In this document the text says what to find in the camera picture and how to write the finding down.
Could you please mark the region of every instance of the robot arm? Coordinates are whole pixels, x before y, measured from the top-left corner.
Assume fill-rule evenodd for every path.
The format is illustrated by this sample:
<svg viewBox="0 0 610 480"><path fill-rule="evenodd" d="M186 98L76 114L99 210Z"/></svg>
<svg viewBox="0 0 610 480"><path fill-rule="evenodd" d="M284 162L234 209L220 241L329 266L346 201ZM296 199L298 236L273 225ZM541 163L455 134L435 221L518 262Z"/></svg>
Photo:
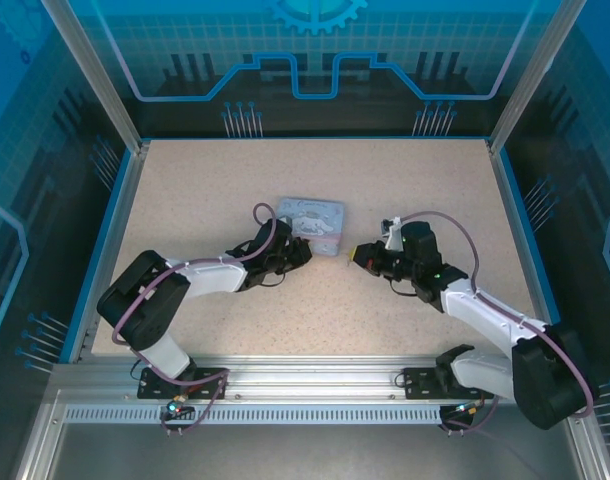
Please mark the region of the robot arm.
<svg viewBox="0 0 610 480"><path fill-rule="evenodd" d="M550 326L529 318L481 290L473 291L467 274L443 263L428 223L402 224L395 218L383 221L382 232L388 237L387 243L359 245L352 260L390 282L410 281L420 300L478 330L504 355L479 353L462 345L437 359L436 368L441 370L437 371L438 377L449 376L447 383L515 400L534 425L550 428L583 408L586 401L570 369L532 329L525 327L530 324L562 348L597 398L598 387L575 332L562 324Z"/></svg>
<svg viewBox="0 0 610 480"><path fill-rule="evenodd" d="M269 273L283 275L306 264L312 257L307 241L293 237L287 222L277 220L268 247L247 261L235 259L243 259L263 245L271 222L261 226L254 240L228 250L213 262L190 264L166 260L153 250L143 252L103 294L97 310L115 327L147 285L166 270L185 263L185 268L169 275L146 297L121 328L120 335L165 377L191 381L196 366L167 331L181 302L208 293L249 290L261 285Z"/></svg>

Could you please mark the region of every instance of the beige work surface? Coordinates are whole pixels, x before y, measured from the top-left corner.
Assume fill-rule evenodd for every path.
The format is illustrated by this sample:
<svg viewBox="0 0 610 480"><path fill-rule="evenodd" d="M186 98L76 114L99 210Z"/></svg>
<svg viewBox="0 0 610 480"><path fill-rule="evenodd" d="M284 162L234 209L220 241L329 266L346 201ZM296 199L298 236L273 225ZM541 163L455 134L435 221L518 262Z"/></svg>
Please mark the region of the beige work surface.
<svg viewBox="0 0 610 480"><path fill-rule="evenodd" d="M147 249L179 259L223 253L255 236L257 202L277 206L284 196L345 204L341 254L315 256L278 288L185 301L170 331L188 352L436 354L461 343L493 350L465 323L395 295L348 262L353 246L379 238L382 219L427 209L469 230L481 256L479 286L533 315L482 140L152 141L114 276ZM444 261L470 272L460 232L427 220ZM128 354L110 333L101 322L93 352Z"/></svg>

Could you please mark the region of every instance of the purple cable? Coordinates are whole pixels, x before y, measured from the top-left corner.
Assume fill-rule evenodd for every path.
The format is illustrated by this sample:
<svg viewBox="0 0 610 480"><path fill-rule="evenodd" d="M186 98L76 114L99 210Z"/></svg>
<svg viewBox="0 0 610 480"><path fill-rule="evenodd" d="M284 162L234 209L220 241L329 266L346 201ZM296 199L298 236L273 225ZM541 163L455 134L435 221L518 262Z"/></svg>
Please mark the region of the purple cable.
<svg viewBox="0 0 610 480"><path fill-rule="evenodd" d="M201 263L219 263L220 262L223 264L228 264L228 263L246 262L248 260L252 260L253 258L258 257L261 253L263 253L263 251L265 251L265 249L269 246L269 244L274 239L274 234L276 233L276 213L274 212L274 209L272 207L270 207L267 203L256 204L254 206L252 214L254 216L254 220L256 220L256 223L258 223L259 225L262 225L262 223L258 219L258 215L257 215L257 211L260 207L266 208L269 211L269 213L272 217L271 218L272 228L269 232L269 236L267 237L267 240L265 240L265 243L263 243L263 245L261 245L261 247L258 250L250 253L249 255L244 255L244 256L238 257L238 258L196 258L194 260L190 260L189 262L179 263L178 265L165 270L158 277L156 277L149 285L147 285L147 287L145 287L145 289L140 293L140 295L138 297L136 297L136 299L129 306L129 308L127 310L125 310L125 313L123 313L123 316L120 318L120 320L114 327L114 330L112 331L112 341L117 345L127 345L127 342L124 342L118 338L118 335L119 335L121 329L123 328L125 323L127 323L127 321L132 316L132 314L136 311L138 306L143 302L143 300L145 300L145 297L147 297L147 295L152 290L154 290L163 280L165 280L167 277L169 277L173 273L178 272L179 270L182 270L190 265L198 265ZM134 355L136 355L138 358L140 358L146 365L150 365L149 360L147 360L139 352L136 352L134 350L132 350L132 352L134 352ZM191 387L194 385L202 385L204 383L212 382L218 378L224 377L229 373L229 370L223 370L220 373L211 375L209 377L201 378L200 380L195 380L192 382L184 382L181 380L176 380L174 378L169 378L167 375L165 375L163 372L161 372L159 369L157 369L154 365L151 365L150 368L152 369L152 371L154 373L156 373L156 375L161 377L166 382L173 383L174 385L180 385L182 387Z"/></svg>
<svg viewBox="0 0 610 480"><path fill-rule="evenodd" d="M529 471L531 471L536 478L545 478L543 477L540 472L538 470L536 470L528 461L527 459L525 459L525 457L523 457L523 455L521 455L520 453L518 453L518 451L512 447L509 443L505 442L502 438L497 437L496 435L492 435L489 432L486 432L484 430L474 430L476 427L473 428L468 428L468 425L466 423L462 423L462 422L457 422L455 420L449 420L448 423L451 423L452 425L456 425L457 427L461 427L463 428L463 433L467 433L467 432L476 432L480 435L483 435L487 438L489 438L490 440L502 445L503 447L505 447L509 452L512 453L512 455L514 455L514 457L516 457L516 459L521 462ZM447 428L445 428L445 426L441 425L441 428L445 431L448 431Z"/></svg>
<svg viewBox="0 0 610 480"><path fill-rule="evenodd" d="M401 223L404 223L408 220L411 220L412 218L420 217L423 215L435 215L435 216L444 218L444 219L450 221L451 223L453 223L461 231L461 233L467 239L467 242L469 243L469 246L472 249L472 254L474 255L474 271L472 272L471 282L472 282L472 291L476 294L476 297L478 299L480 299L481 302L483 302L485 305L487 305L491 309L493 309L496 312L500 313L501 315L504 315L505 317L509 318L513 322L517 323L519 326L527 328L529 331L538 335L538 337L540 337L545 343L547 343L547 345L556 353L556 355L559 356L559 358L563 361L563 363L565 363L565 365L567 365L567 368L569 368L569 370L572 372L572 375L574 375L574 378L576 379L578 384L581 386L581 389L583 390L583 395L585 395L585 403L586 403L585 409L582 412L573 414L572 417L573 418L585 418L585 417L590 416L594 412L594 397L592 396L592 391L590 390L589 385L585 381L585 378L583 378L583 374L581 374L580 370L576 367L576 365L574 365L574 362L572 362L572 360L567 356L567 354L558 345L556 345L556 342L554 342L554 340L549 338L549 336L547 336L544 332L541 332L537 327L535 327L534 325L532 325L528 322L523 323L522 318L513 314L512 312L508 312L503 307L496 305L494 302L492 302L491 300L486 298L485 295L482 295L478 291L478 288L476 287L476 277L478 276L480 258L478 256L478 250L476 249L474 240L472 240L471 235L467 232L465 227L463 227L463 225L461 225L457 220L450 217L449 215L442 213L442 212L437 212L434 210L426 210L423 212L412 213L411 215L402 217Z"/></svg>

